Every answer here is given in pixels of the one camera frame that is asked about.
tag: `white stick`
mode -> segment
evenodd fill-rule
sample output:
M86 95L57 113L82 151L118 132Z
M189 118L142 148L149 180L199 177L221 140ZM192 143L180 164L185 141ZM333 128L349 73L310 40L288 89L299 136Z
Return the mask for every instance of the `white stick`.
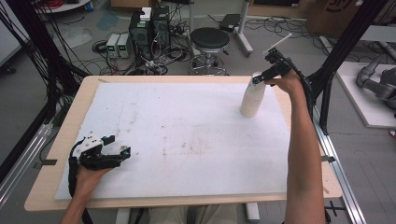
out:
M283 41L288 39L290 36L291 36L291 34L288 34L287 36L283 37L281 40L277 41L274 45L271 45L271 48L269 48L268 50L263 51L262 54L265 54L266 52L270 51L270 49L273 49L276 45L282 43Z

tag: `round stool seat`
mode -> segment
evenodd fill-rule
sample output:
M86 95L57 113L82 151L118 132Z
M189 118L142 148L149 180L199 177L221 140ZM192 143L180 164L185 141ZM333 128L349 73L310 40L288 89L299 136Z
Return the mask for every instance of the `round stool seat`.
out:
M216 28L204 27L191 32L194 47L206 52L219 52L228 48L230 37Z

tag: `gray robotic arm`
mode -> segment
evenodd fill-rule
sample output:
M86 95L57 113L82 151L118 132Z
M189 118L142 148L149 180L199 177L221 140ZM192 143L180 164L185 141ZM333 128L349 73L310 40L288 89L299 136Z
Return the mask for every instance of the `gray robotic arm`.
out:
M391 109L396 109L396 67L385 70L382 73L380 82L371 80L371 76L375 73L380 57L376 57L367 66L363 67L358 73L356 84L359 87L367 89L375 93L375 96L383 101Z

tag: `person's right arm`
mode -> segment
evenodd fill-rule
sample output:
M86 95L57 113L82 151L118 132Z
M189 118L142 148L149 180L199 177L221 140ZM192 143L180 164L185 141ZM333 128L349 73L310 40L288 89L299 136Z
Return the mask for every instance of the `person's right arm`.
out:
M285 224L325 223L320 148L303 86L293 70L265 84L276 84L289 94L291 102Z

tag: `gray floor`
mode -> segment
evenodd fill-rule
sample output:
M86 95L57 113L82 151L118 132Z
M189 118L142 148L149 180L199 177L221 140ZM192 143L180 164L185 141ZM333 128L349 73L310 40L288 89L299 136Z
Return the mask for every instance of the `gray floor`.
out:
M223 16L219 14L238 12L235 10L239 7L235 6L228 11L215 10L210 14L216 20L221 21ZM198 11L197 14L199 17L195 20L196 27L201 25L217 26L205 16L205 12ZM119 18L117 15L125 16L126 19ZM73 49L80 60L87 61L98 58L98 55L91 50L94 42L107 39L112 32L127 31L128 16L127 13L113 13L108 10L107 4L102 3L91 13L87 13L83 9L76 9L59 13L55 17L58 22L63 23L77 21L84 17L82 21L70 23L68 26L83 26L92 34L92 40L89 43ZM252 23L258 22L252 21L245 30L245 35L255 50L250 57L246 57L246 53L242 51L234 35L230 35L230 55L219 55L231 76L250 76L255 71L263 71L268 68L269 64L264 61L262 50L267 49L281 38L264 27L251 29L259 26L259 24ZM291 57L304 74L310 75L326 59L322 49L316 48L315 44L318 46L318 42L312 38L298 37L288 40L278 49L285 56ZM370 49L361 44L354 49L354 54L349 57L349 60L355 60L354 55L366 54L374 55ZM0 75L0 106L2 108L0 111L0 162L5 159L46 103L45 85L27 56L23 52L19 52L11 59L11 62L16 67L17 73L11 75L2 71ZM126 63L128 63L127 60L119 61L119 64ZM105 67L103 62L85 64L93 74L100 74L101 69ZM186 75L188 67L188 63L170 64L166 75ZM396 186L394 175L396 173L394 166L396 163L396 141L389 137L386 129L373 129L364 126L337 78L334 79L332 87L328 128L332 143L366 222L396 223L396 190L394 187ZM56 132L57 128L54 128L51 137ZM49 148L50 144L44 148L43 157ZM53 223L60 220L62 211L32 213L23 208L24 201L39 172L39 169L35 168L37 164L39 164L39 159L35 158L0 210L0 223ZM332 201L335 206L344 206L340 199ZM284 202L260 203L259 207L262 217L260 223L278 224L283 221ZM238 223L247 223L242 205L238 207L238 213ZM329 211L329 213L332 216L332 223L350 223L347 213L344 211L338 211L337 217L332 212ZM113 223L115 216L115 209L92 210L95 223ZM147 221L148 215L145 213L141 223L147 223Z

